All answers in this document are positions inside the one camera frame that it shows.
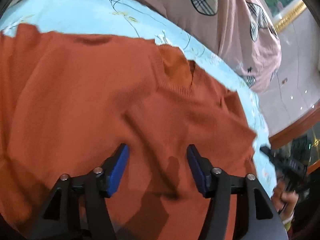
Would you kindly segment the person's right hand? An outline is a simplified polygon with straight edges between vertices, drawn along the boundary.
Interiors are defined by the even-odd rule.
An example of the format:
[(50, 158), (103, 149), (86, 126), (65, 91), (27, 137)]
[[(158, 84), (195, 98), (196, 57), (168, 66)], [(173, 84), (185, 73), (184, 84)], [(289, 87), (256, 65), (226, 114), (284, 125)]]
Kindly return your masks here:
[(273, 189), (271, 201), (277, 211), (281, 211), (281, 220), (288, 220), (294, 213), (295, 206), (298, 202), (298, 194), (295, 191), (285, 191), (286, 185), (284, 181), (278, 181)]

